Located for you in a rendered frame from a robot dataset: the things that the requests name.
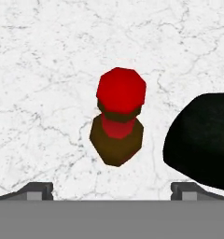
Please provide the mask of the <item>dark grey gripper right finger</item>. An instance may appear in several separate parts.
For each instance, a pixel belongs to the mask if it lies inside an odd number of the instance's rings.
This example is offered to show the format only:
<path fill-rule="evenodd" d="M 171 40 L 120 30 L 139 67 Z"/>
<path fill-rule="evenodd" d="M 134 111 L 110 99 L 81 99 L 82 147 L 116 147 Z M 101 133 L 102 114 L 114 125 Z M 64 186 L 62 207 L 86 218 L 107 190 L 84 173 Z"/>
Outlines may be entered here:
<path fill-rule="evenodd" d="M 224 201 L 224 196 L 208 192 L 194 182 L 173 182 L 172 201 Z"/>

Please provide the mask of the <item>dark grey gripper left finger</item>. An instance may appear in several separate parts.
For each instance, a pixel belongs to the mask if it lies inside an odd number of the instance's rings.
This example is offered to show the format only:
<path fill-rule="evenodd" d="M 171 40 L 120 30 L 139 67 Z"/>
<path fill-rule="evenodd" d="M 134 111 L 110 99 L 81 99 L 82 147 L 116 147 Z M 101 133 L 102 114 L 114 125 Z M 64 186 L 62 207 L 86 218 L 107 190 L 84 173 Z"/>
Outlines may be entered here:
<path fill-rule="evenodd" d="M 52 201 L 52 182 L 30 182 L 20 190 L 0 196 L 0 200 Z"/>

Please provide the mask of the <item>dark green glass bottle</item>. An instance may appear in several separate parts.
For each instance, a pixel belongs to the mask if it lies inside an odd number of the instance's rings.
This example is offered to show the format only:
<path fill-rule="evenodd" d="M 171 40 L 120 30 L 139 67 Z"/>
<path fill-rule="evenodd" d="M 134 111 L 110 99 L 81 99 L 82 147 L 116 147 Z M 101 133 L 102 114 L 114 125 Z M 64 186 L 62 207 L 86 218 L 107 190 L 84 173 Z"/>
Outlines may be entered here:
<path fill-rule="evenodd" d="M 162 155 L 183 175 L 224 190 L 224 92 L 199 95 L 183 108 L 168 130 Z"/>

